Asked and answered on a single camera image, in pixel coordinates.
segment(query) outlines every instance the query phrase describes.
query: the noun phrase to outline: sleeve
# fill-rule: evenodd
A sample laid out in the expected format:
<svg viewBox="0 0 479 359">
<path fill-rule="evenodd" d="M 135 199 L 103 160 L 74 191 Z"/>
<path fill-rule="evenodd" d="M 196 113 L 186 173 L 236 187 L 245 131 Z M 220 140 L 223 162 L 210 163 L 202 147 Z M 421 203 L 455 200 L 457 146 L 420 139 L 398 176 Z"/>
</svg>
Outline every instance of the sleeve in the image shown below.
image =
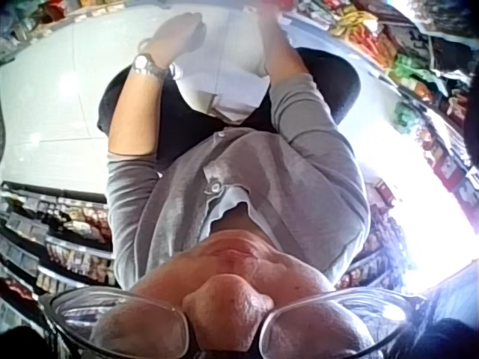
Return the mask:
<svg viewBox="0 0 479 359">
<path fill-rule="evenodd" d="M 134 242 L 144 207 L 159 175 L 154 156 L 129 157 L 109 154 L 106 200 L 113 236 L 115 277 L 125 288 L 135 283 Z"/>
<path fill-rule="evenodd" d="M 370 220 L 364 180 L 353 149 L 338 131 L 312 76 L 301 74 L 279 82 L 269 96 L 272 125 L 333 185 L 358 220 L 362 235 L 351 243 L 357 251 L 365 240 Z"/>
</svg>

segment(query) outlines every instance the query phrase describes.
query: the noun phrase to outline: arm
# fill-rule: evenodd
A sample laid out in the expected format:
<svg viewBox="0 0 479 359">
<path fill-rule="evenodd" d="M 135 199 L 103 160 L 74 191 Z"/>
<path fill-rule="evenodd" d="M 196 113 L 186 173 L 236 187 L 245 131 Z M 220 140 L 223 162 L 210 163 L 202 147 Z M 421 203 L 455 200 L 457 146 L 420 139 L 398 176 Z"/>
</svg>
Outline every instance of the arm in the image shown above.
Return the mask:
<svg viewBox="0 0 479 359">
<path fill-rule="evenodd" d="M 272 83 L 272 125 L 335 186 L 345 204 L 367 226 L 364 180 L 349 142 L 338 131 L 312 76 L 271 10 L 263 9 L 259 26 Z"/>
<path fill-rule="evenodd" d="M 163 24 L 144 52 L 166 69 L 188 49 L 201 23 L 186 13 Z M 115 274 L 122 286 L 135 281 L 133 244 L 143 209 L 159 177 L 155 169 L 162 81 L 131 72 L 123 86 L 109 133 L 109 179 L 106 197 L 112 229 Z"/>
</svg>

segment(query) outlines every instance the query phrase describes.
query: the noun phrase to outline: person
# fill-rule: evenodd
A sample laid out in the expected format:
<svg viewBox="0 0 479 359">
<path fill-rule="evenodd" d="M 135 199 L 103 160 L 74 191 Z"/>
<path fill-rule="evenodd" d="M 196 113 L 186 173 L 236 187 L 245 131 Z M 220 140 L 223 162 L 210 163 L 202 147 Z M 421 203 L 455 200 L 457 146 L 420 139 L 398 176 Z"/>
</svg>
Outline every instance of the person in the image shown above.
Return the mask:
<svg viewBox="0 0 479 359">
<path fill-rule="evenodd" d="M 243 126 L 227 127 L 179 108 L 184 102 L 165 89 L 165 69 L 191 49 L 201 26 L 199 13 L 164 23 L 100 106 L 100 117 L 115 108 L 111 125 L 99 122 L 109 135 L 115 276 L 133 295 L 183 311 L 201 350 L 247 352 L 275 308 L 333 292 L 364 243 L 364 180 L 336 125 L 360 84 L 345 60 L 296 51 L 277 12 L 264 6 L 258 27 L 269 96 Z M 152 329 L 165 319 L 136 309 L 123 308 L 99 328 L 128 328 L 140 352 L 176 333 Z M 341 306 L 315 313 L 314 322 L 295 319 L 317 338 L 314 358 L 344 358 L 371 345 L 361 320 Z M 96 335 L 118 344 L 106 330 Z M 283 335 L 301 348 L 294 331 Z"/>
</svg>

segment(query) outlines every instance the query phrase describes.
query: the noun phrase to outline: button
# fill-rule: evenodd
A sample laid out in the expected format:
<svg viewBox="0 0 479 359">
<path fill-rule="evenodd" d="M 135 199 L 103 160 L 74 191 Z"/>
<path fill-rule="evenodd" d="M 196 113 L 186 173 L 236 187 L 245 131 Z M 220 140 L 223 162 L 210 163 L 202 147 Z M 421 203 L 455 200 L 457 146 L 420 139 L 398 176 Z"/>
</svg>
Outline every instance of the button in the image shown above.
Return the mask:
<svg viewBox="0 0 479 359">
<path fill-rule="evenodd" d="M 222 185 L 220 185 L 219 183 L 213 183 L 211 185 L 211 192 L 212 193 L 218 193 L 222 190 Z"/>
</svg>

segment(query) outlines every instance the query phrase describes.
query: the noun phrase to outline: skin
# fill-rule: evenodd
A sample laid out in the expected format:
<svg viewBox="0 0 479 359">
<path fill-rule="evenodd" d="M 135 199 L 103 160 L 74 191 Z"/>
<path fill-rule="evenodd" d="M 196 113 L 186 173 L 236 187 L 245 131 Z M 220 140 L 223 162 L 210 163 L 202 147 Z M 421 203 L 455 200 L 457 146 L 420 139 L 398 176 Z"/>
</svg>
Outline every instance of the skin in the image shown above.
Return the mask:
<svg viewBox="0 0 479 359">
<path fill-rule="evenodd" d="M 262 7 L 258 17 L 266 69 L 273 86 L 308 73 L 278 26 L 277 15 L 275 9 Z M 178 55 L 190 50 L 191 39 L 200 24 L 199 13 L 176 16 L 159 28 L 146 51 L 158 67 L 167 68 Z M 148 156 L 156 152 L 161 89 L 162 82 L 157 79 L 130 73 L 112 121 L 111 153 Z M 145 298 L 182 309 L 202 349 L 245 352 L 272 310 L 334 290 L 318 270 L 277 251 L 248 218 L 244 203 L 228 211 L 212 229 L 213 233 L 196 248 L 178 253 L 132 288 Z M 109 343 L 112 348 L 128 346 L 132 354 L 151 353 L 160 345 L 158 338 L 168 338 L 173 331 L 159 324 L 168 323 L 171 318 L 157 318 L 157 315 L 148 306 L 115 308 L 98 326 L 97 340 Z M 367 329 L 353 314 L 333 304 L 285 317 L 285 322 L 288 321 L 290 324 L 285 328 L 276 328 L 278 337 L 283 338 L 281 352 L 285 358 L 311 355 L 297 351 L 303 349 L 313 349 L 314 355 L 340 357 L 356 352 L 364 347 L 365 340 L 370 340 Z M 299 329 L 294 328 L 309 328 L 314 336 L 298 337 Z M 129 333 L 127 341 L 124 331 Z"/>
</svg>

